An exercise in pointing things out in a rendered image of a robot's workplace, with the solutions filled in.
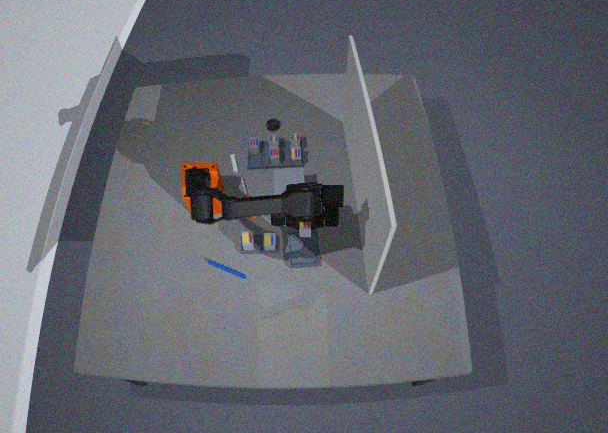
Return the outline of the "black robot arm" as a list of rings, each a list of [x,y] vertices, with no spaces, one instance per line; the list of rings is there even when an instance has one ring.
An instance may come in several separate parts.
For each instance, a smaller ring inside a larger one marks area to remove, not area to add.
[[[344,185],[288,184],[286,191],[279,195],[237,198],[211,187],[211,182],[209,168],[185,170],[186,196],[190,197],[191,219],[196,222],[214,224],[280,213],[304,219],[322,214],[322,207],[343,207],[344,203]],[[221,218],[213,219],[212,196],[222,201]]]

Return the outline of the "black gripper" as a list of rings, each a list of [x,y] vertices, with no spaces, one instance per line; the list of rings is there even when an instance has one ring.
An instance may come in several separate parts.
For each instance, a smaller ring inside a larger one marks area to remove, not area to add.
[[[325,212],[324,212],[325,208]],[[292,217],[286,213],[271,214],[271,224],[273,226],[286,226],[299,230],[299,222],[311,222],[311,230],[323,227],[337,227],[339,224],[339,207],[322,207],[322,214],[310,218]],[[325,218],[325,222],[324,222]]]

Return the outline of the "blue flat bar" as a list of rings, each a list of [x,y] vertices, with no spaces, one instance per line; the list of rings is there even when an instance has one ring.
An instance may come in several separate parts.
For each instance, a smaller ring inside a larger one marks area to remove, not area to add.
[[[212,265],[212,266],[215,266],[215,267],[217,267],[217,268],[220,268],[220,269],[222,269],[222,270],[225,270],[226,272],[232,273],[232,274],[237,275],[237,276],[242,277],[242,278],[246,278],[245,274],[240,273],[240,272],[237,272],[237,271],[232,270],[232,269],[230,269],[230,268],[224,267],[223,265],[220,265],[220,264],[218,264],[218,263],[212,262],[212,261],[210,261],[210,260],[208,261],[208,263],[209,263],[210,265]]]

